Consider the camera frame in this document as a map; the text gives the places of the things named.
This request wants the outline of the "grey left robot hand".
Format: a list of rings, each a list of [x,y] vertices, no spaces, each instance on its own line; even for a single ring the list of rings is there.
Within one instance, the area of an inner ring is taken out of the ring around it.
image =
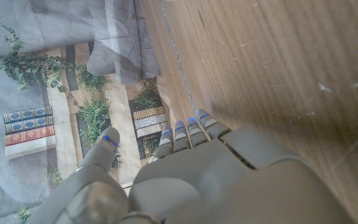
[[[30,223],[352,223],[315,171],[289,148],[231,130],[204,110],[163,128],[130,190],[108,170],[119,133],[106,128]]]

